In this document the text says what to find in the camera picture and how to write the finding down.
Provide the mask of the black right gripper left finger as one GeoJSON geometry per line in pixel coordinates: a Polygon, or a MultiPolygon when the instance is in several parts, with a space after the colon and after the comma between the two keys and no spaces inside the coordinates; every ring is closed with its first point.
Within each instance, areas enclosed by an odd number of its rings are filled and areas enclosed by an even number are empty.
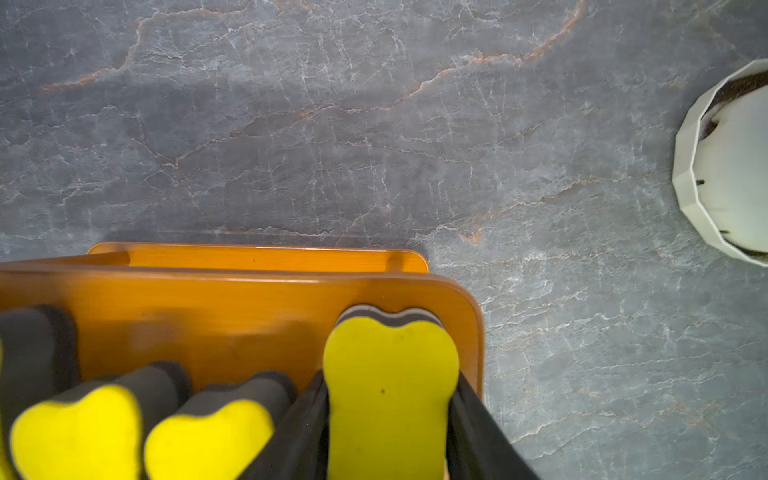
{"type": "Polygon", "coordinates": [[[328,388],[318,371],[239,479],[326,479],[328,419],[328,388]]]}

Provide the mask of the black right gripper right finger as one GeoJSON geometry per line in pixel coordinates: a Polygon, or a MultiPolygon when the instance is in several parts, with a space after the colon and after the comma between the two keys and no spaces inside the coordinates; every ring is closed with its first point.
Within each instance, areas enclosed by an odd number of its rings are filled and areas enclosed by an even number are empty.
{"type": "Polygon", "coordinates": [[[463,374],[450,400],[446,459],[451,479],[539,478],[512,447],[463,374]]]}

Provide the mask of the yellow eraser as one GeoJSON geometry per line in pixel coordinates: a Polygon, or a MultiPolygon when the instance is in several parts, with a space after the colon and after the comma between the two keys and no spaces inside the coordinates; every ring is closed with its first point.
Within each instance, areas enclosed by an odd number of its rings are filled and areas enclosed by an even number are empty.
{"type": "Polygon", "coordinates": [[[358,304],[327,338],[330,479],[441,479],[459,355],[438,317],[358,304]]]}
{"type": "Polygon", "coordinates": [[[28,407],[80,381],[78,334],[71,315],[52,305],[1,313],[1,477],[16,479],[10,430],[28,407]]]}
{"type": "Polygon", "coordinates": [[[146,479],[148,434],[190,395],[189,376],[174,361],[82,382],[15,419],[12,463],[23,479],[146,479]]]}
{"type": "Polygon", "coordinates": [[[150,479],[236,479],[267,445],[297,398],[284,373],[262,371],[239,384],[194,394],[147,436],[150,479]]]}

